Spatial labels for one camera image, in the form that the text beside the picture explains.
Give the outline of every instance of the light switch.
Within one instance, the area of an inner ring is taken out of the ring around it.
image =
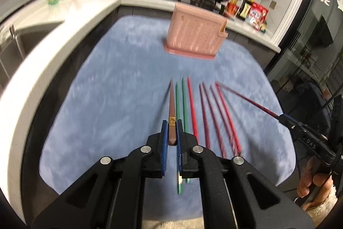
[[[277,5],[277,2],[272,0],[270,5],[269,5],[269,8],[275,9],[276,5]]]

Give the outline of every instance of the metal screw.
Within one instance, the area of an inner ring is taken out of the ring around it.
[[[141,152],[143,153],[151,152],[151,148],[149,146],[143,146],[141,147]]]
[[[234,163],[237,164],[237,165],[242,165],[244,163],[243,157],[235,156],[234,157]]]
[[[204,148],[201,146],[194,146],[193,147],[193,152],[202,153],[203,151],[204,151]]]
[[[103,158],[100,159],[100,163],[102,165],[107,165],[111,162],[111,158],[109,158],[108,156],[104,156]]]

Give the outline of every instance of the pink plastic holder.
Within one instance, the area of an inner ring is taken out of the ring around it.
[[[213,60],[225,38],[227,18],[176,3],[164,50],[169,54]]]

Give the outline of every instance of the blue gripper pad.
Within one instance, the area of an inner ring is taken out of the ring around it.
[[[161,131],[161,133],[163,133],[163,146],[162,146],[162,153],[161,153],[162,177],[165,175],[166,169],[167,169],[168,123],[166,120],[162,122],[162,127],[163,125],[164,125],[164,131]]]
[[[179,172],[182,172],[182,156],[181,156],[181,140],[180,140],[180,132],[179,132],[179,121],[176,121],[176,138],[177,138],[177,145],[176,145],[176,156],[177,156],[177,166]]]

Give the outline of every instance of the gas burner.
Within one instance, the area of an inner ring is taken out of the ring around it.
[[[225,11],[225,5],[217,4],[215,0],[190,0],[189,4],[210,11],[218,11],[220,15],[223,15]]]

